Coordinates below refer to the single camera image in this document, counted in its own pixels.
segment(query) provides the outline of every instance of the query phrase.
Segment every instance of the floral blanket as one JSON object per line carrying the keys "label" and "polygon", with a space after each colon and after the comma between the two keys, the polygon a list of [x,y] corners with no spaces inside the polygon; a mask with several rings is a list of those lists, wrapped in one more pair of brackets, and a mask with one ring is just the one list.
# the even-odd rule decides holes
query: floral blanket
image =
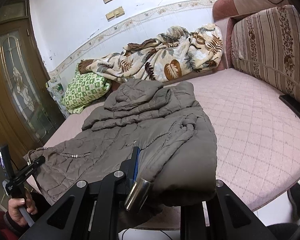
{"label": "floral blanket", "polygon": [[123,49],[122,53],[93,60],[86,70],[119,83],[130,78],[165,82],[191,71],[202,73],[218,66],[222,36],[214,24],[193,33],[173,26],[154,39],[142,44],[129,43]]}

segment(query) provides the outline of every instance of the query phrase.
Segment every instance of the shoe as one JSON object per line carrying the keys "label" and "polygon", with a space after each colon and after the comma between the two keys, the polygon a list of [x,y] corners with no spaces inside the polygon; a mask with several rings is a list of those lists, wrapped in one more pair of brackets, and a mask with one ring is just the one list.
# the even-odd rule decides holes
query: shoe
{"label": "shoe", "polygon": [[300,218],[300,184],[293,185],[287,193],[293,208],[293,218],[298,220]]}

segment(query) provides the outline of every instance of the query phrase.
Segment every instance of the pink quilted fabric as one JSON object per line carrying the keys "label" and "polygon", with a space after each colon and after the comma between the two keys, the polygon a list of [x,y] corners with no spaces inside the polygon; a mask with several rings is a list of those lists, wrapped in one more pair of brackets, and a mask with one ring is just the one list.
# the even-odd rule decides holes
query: pink quilted fabric
{"label": "pink quilted fabric", "polygon": [[279,90],[235,69],[189,81],[218,138],[217,179],[251,209],[300,178],[300,119]]}

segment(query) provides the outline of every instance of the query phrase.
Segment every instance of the brown cushion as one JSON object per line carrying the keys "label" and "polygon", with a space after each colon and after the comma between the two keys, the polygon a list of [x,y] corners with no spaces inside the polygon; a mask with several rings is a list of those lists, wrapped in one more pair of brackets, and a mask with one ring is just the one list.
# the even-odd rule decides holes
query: brown cushion
{"label": "brown cushion", "polygon": [[234,68],[300,102],[300,14],[293,5],[274,7],[236,23]]}

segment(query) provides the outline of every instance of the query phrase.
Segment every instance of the finger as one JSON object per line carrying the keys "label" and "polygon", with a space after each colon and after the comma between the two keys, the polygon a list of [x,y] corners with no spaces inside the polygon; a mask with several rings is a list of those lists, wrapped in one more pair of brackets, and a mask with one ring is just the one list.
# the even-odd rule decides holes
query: finger
{"label": "finger", "polygon": [[32,199],[30,199],[30,198],[26,199],[26,206],[27,207],[30,207],[33,203],[34,203],[34,201]]}
{"label": "finger", "polygon": [[31,199],[32,200],[32,195],[30,194],[30,192],[26,189],[26,197],[28,199]]}
{"label": "finger", "polygon": [[32,212],[30,212],[30,214],[35,215],[35,214],[37,214],[37,212],[38,212],[38,209],[37,209],[37,207],[35,207],[34,210]]}
{"label": "finger", "polygon": [[35,211],[35,204],[33,203],[30,207],[27,208],[27,212],[32,214]]}
{"label": "finger", "polygon": [[19,207],[25,204],[25,200],[23,198],[11,198],[9,200],[9,208],[18,209]]}

